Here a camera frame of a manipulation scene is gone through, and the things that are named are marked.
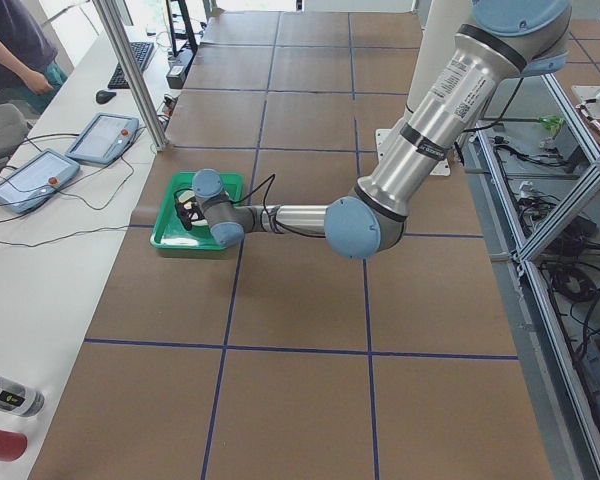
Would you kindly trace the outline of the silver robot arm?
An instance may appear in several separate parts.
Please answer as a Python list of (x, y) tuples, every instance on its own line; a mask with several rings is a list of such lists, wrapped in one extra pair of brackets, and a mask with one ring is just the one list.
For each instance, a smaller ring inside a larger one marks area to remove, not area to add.
[(474, 1), (454, 35), (454, 51), (410, 117), (381, 144), (368, 176), (329, 205), (239, 206), (213, 169), (195, 173), (192, 191), (217, 244), (251, 232), (325, 239), (345, 258), (367, 259), (402, 238), (409, 202), (430, 173), (471, 129), (506, 79), (553, 73), (566, 62), (569, 1)]

